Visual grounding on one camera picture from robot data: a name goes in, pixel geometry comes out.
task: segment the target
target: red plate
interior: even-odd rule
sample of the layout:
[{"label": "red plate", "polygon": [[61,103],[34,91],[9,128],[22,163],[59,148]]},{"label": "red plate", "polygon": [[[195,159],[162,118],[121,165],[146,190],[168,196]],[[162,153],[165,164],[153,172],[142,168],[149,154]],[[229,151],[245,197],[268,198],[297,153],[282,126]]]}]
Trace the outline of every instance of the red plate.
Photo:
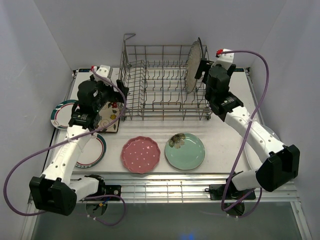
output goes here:
[{"label": "red plate", "polygon": [[132,173],[151,171],[160,161],[158,144],[147,136],[131,138],[122,148],[123,165]]}]

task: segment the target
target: plate with floral pattern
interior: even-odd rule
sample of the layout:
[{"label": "plate with floral pattern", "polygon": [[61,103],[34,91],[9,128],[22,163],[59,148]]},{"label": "plate with floral pattern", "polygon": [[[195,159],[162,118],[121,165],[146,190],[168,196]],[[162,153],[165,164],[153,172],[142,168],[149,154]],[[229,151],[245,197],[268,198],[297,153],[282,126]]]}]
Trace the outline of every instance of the plate with floral pattern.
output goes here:
[{"label": "plate with floral pattern", "polygon": [[205,146],[191,133],[177,133],[165,144],[165,157],[177,169],[191,170],[205,159]]}]

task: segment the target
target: table surface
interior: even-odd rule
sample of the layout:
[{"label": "table surface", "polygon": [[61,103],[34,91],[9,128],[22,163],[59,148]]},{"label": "table surface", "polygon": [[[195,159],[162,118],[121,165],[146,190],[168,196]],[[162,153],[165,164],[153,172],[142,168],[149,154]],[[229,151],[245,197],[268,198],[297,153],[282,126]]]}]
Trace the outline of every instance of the table surface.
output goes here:
[{"label": "table surface", "polygon": [[[111,80],[118,78],[118,68],[114,68]],[[70,99],[78,99],[78,85],[89,79],[87,75],[81,73],[76,76]],[[230,90],[236,95],[251,113],[255,108],[255,102],[251,93],[250,85],[245,72],[234,72],[230,81]],[[170,137],[176,133],[191,133],[196,135],[203,142],[205,147],[205,158],[203,163],[193,170],[179,170],[169,164],[165,157],[165,145]],[[74,168],[75,174],[97,174],[97,173],[130,173],[124,166],[120,158],[123,145],[131,138],[146,136],[157,142],[160,150],[160,161],[158,165],[149,173],[192,173],[192,174],[222,174],[229,173],[235,158],[238,154],[242,138],[240,135],[220,118],[212,115],[210,120],[130,120],[120,122],[118,133],[101,134],[107,144],[107,151],[103,159],[90,168]],[[56,142],[62,142],[66,136],[66,130],[59,130]],[[249,147],[250,157],[258,156]],[[243,152],[238,162],[236,171],[250,169],[246,154]]]}]

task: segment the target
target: dish rack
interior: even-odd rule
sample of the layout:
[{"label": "dish rack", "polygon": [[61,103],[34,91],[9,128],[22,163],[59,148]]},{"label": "dish rack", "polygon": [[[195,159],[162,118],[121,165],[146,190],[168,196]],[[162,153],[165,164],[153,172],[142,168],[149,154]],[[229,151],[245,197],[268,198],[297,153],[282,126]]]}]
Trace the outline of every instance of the dish rack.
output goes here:
[{"label": "dish rack", "polygon": [[[195,90],[185,90],[186,62],[191,45],[129,45],[123,38],[119,79],[129,87],[125,119],[209,120],[202,79]],[[204,55],[209,59],[207,46]]]}]

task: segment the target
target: gray wall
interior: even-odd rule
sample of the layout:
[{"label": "gray wall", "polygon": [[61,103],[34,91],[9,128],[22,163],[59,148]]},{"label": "gray wall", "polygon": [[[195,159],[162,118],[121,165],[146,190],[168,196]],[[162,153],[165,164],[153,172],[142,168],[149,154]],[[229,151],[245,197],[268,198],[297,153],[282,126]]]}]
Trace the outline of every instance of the gray wall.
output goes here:
[{"label": "gray wall", "polygon": [[[71,68],[120,63],[130,43],[191,44],[259,51],[286,0],[34,0]],[[254,58],[238,58],[251,66]]]},{"label": "gray wall", "polygon": [[[320,239],[319,11],[319,1],[287,1],[260,51],[270,66],[262,114],[283,142],[300,149],[295,183],[313,239]],[[265,69],[259,59],[252,79],[261,95]]]},{"label": "gray wall", "polygon": [[[18,161],[49,145],[50,113],[66,94],[72,72],[32,0],[0,0],[0,23],[2,186]],[[30,159],[9,182],[9,198],[22,212],[29,181],[41,173],[45,157]],[[19,239],[25,218],[8,208],[2,194],[0,216],[1,239]]]}]

